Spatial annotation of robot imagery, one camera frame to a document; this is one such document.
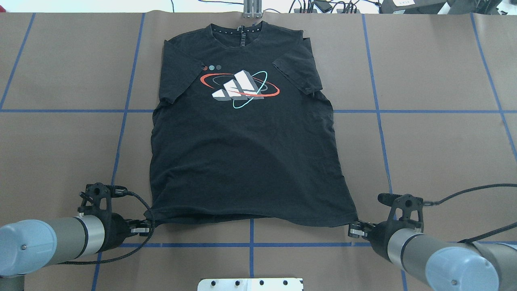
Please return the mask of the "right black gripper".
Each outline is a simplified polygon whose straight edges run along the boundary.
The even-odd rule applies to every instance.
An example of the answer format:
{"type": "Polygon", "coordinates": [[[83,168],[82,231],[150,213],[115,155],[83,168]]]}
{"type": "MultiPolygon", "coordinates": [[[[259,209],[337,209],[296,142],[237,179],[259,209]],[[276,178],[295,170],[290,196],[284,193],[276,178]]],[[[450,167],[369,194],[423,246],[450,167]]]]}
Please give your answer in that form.
{"type": "Polygon", "coordinates": [[[390,260],[388,255],[388,243],[393,235],[393,223],[383,221],[372,226],[371,223],[365,221],[355,221],[353,228],[349,228],[348,236],[354,239],[368,239],[373,251],[385,260],[390,260]],[[360,230],[360,228],[371,228],[368,231],[360,230]]]}

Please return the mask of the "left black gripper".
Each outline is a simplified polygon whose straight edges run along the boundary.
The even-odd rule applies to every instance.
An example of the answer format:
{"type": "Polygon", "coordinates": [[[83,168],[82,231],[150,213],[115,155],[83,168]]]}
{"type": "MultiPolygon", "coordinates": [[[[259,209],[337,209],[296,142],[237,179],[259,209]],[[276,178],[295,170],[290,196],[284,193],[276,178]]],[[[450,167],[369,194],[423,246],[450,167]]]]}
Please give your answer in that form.
{"type": "Polygon", "coordinates": [[[109,215],[105,228],[105,251],[119,247],[130,236],[149,236],[152,220],[124,219],[120,214],[109,215]]]}

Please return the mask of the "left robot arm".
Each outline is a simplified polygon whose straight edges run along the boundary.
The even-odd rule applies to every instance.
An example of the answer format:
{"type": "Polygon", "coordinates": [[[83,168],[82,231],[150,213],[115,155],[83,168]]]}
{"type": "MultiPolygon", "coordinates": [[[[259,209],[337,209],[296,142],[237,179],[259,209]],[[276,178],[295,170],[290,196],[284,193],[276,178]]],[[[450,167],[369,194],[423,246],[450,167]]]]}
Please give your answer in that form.
{"type": "Polygon", "coordinates": [[[114,249],[135,235],[151,237],[151,221],[124,219],[119,214],[87,215],[52,220],[28,219],[0,229],[2,291],[23,291],[25,276],[57,264],[78,264],[78,258],[114,249]]]}

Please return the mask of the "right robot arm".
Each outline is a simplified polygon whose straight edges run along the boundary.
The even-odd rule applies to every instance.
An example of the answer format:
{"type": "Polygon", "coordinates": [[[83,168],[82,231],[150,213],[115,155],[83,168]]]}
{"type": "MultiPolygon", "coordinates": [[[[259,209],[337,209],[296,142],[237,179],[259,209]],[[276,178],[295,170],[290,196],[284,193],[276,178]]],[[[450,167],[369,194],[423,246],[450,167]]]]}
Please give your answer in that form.
{"type": "Polygon", "coordinates": [[[435,291],[515,291],[515,244],[446,242],[421,231],[414,221],[378,224],[356,221],[348,235],[435,291]]]}

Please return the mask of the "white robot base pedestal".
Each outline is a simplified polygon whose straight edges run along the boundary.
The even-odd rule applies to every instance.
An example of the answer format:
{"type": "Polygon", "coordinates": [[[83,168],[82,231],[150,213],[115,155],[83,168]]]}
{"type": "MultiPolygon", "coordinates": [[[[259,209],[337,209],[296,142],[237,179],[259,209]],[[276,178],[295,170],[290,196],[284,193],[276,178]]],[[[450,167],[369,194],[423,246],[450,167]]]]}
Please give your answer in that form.
{"type": "Polygon", "coordinates": [[[207,278],[198,291],[304,291],[302,278],[207,278]]]}

